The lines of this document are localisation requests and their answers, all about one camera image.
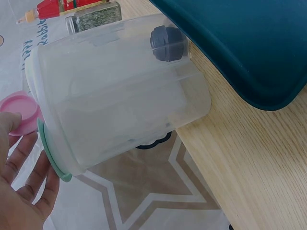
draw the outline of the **container lid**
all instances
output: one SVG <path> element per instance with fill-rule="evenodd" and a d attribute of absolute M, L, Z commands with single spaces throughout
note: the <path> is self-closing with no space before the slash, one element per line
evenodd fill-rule
<path fill-rule="evenodd" d="M 63 173 L 62 170 L 58 167 L 58 165 L 56 164 L 56 162 L 54 161 L 54 159 L 52 157 L 51 151 L 50 151 L 48 144 L 47 144 L 47 141 L 46 141 L 45 123 L 42 120 L 37 119 L 37 126 L 38 126 L 39 134 L 40 134 L 40 137 L 42 139 L 42 143 L 43 143 L 46 155 L 47 155 L 47 157 L 50 161 L 52 168 L 54 169 L 54 171 L 56 172 L 58 177 L 61 178 L 64 182 L 71 181 L 72 175 L 70 173 Z"/>
<path fill-rule="evenodd" d="M 307 4 L 300 0 L 150 0 L 252 106 L 278 110 L 307 83 Z"/>
<path fill-rule="evenodd" d="M 43 115 L 36 101 L 24 91 L 15 92 L 0 101 L 0 112 L 21 113 L 22 121 L 11 136 L 24 136 L 37 131 L 36 120 Z"/>

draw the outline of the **dark green tray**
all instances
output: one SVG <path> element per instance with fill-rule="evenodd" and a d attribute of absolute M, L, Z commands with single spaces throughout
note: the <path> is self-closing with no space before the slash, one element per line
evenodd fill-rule
<path fill-rule="evenodd" d="M 307 1 L 151 0 L 252 106 L 278 110 L 307 83 Z"/>

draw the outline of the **plastic container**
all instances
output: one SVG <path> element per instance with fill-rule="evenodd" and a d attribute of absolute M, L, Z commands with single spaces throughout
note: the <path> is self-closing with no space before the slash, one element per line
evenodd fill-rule
<path fill-rule="evenodd" d="M 58 175 L 72 175 L 205 116 L 188 40 L 163 15 L 115 22 L 31 51 L 25 73 Z"/>

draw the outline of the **wooden table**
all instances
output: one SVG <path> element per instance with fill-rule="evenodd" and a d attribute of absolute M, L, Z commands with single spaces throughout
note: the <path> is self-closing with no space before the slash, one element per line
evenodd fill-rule
<path fill-rule="evenodd" d="M 159 12 L 148 0 L 119 0 L 124 18 Z M 195 46 L 210 113 L 178 130 L 235 230 L 307 229 L 307 90 L 287 108 L 244 102 Z"/>

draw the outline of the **pink lid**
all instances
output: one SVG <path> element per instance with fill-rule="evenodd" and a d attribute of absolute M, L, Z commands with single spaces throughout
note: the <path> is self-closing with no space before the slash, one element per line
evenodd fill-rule
<path fill-rule="evenodd" d="M 24 136 L 37 131 L 37 119 L 43 119 L 42 112 L 36 101 L 24 91 L 15 92 L 0 101 L 0 112 L 21 113 L 22 121 L 11 136 Z"/>

